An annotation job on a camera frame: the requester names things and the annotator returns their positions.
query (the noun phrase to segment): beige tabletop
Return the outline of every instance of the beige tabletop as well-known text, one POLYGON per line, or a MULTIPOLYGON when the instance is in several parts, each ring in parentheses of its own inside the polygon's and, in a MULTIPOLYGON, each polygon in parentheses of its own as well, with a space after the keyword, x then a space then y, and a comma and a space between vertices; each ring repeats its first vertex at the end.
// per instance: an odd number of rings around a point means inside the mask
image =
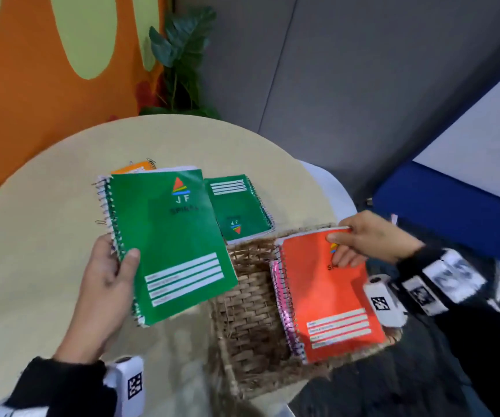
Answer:
MULTIPOLYGON (((304 167, 236 125, 191 116, 144 116, 99 125, 41 153, 0 188, 0 399, 35 356, 50 357, 72 315, 101 210, 96 176, 151 158, 195 165, 206 177, 246 174, 278 231, 334 221, 304 167)), ((127 320, 109 358, 145 359, 146 416, 211 415, 205 305, 151 328, 127 320)))

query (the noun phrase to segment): red notebook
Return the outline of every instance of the red notebook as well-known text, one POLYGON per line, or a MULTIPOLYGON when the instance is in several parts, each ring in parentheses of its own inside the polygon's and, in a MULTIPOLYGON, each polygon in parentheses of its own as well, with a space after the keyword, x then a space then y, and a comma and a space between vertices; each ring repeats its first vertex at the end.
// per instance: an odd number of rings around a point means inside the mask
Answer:
POLYGON ((365 264, 355 268, 331 264, 337 245, 325 237, 337 231, 350 230, 325 228, 275 241, 279 272, 299 342, 295 350, 306 363, 386 340, 364 293, 368 281, 365 264))

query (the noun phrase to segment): orange wall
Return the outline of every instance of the orange wall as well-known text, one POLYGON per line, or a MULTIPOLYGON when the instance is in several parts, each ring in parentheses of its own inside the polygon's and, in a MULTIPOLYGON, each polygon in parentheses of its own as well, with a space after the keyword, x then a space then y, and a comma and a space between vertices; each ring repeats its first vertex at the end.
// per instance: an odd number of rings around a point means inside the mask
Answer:
MULTIPOLYGON (((86 80, 68 62, 51 0, 1 0, 0 185, 59 140, 135 116, 140 105, 155 103, 161 67, 144 69, 132 0, 115 2, 111 60, 99 76, 86 80)), ((159 0, 156 14, 163 15, 166 3, 159 0)))

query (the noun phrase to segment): wicker basket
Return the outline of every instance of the wicker basket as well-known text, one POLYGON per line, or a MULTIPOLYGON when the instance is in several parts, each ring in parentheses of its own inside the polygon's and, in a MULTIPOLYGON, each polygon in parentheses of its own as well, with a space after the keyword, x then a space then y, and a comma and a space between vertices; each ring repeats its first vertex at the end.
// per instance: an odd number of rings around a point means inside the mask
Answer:
MULTIPOLYGON (((310 230, 301 228, 282 234, 310 230)), ((269 271, 275 238, 260 238, 229 253, 239 284, 212 301, 212 321, 228 389, 251 399, 304 379, 328 376, 334 368, 373 355, 399 341, 400 329, 384 328, 387 341, 322 363, 303 365, 290 355, 269 271)))

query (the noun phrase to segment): hand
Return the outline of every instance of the hand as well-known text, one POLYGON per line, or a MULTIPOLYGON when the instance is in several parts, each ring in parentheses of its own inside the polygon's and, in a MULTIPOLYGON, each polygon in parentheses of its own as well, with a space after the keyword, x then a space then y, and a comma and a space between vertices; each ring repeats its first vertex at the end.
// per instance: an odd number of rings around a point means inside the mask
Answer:
POLYGON ((99 237, 93 245, 72 321, 54 353, 55 360, 95 363, 130 312, 140 251, 130 250, 119 266, 111 247, 109 234, 99 237))
POLYGON ((412 256, 424 245, 419 239, 370 211, 345 218, 339 226, 352 228, 350 233, 327 235, 327 241, 339 245, 333 254, 333 264, 339 267, 362 263, 361 255, 395 264, 400 259, 412 256))

